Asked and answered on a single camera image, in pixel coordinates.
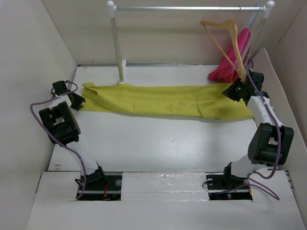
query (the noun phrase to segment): clothes hanger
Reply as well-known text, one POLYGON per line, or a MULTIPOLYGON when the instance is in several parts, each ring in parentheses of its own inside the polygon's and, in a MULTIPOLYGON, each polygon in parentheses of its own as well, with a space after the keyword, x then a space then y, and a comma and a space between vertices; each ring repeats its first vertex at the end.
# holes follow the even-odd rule
POLYGON ((217 44, 218 48, 221 50, 222 54, 224 57, 227 59, 227 61, 230 63, 230 65, 235 69, 235 71, 239 74, 240 78, 242 79, 243 82, 246 80, 246 73, 242 61, 242 57, 240 54, 239 46, 238 46, 238 41, 237 41, 237 35, 238 35, 238 28, 236 26, 236 23, 234 20, 226 20, 223 23, 215 23, 215 22, 210 22, 210 21, 201 21, 201 24, 206 28, 208 31, 209 35, 212 37, 214 42, 217 44), (213 26, 213 27, 218 27, 218 28, 223 28, 227 29, 230 32, 230 37, 231 37, 231 42, 235 50, 235 55, 238 63, 238 69, 236 66, 233 64, 233 62, 230 60, 230 58, 227 56, 227 54, 223 51, 221 46, 218 44, 217 40, 214 38, 213 34, 210 32, 207 26, 213 26))

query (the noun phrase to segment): red fabric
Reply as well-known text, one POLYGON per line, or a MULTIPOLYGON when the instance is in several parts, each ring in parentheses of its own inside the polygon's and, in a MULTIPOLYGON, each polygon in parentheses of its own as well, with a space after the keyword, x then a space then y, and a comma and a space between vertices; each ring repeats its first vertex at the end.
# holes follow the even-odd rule
MULTIPOLYGON (((242 50, 242 52, 245 50, 248 42, 250 39, 250 30, 248 28, 244 29, 239 35, 238 35, 238 46, 239 50, 242 50)), ((233 64, 236 63, 236 54, 234 47, 231 46, 231 48, 226 52, 229 59, 232 60, 233 64)), ((209 73, 208 79, 211 81, 221 81, 221 82, 234 82, 238 77, 238 73, 233 70, 234 68, 230 65, 230 63, 227 61, 227 59, 223 56, 222 61, 218 68, 211 73, 209 73)))

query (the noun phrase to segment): yellow-green fabric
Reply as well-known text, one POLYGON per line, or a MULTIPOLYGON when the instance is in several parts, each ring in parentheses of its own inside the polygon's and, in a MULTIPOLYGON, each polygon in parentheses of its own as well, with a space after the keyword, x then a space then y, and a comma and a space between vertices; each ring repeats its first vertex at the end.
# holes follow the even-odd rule
POLYGON ((158 87, 84 83, 83 86, 83 97, 86 99, 83 111, 200 116, 222 120, 252 117, 244 102, 235 102, 222 95, 230 83, 158 87))

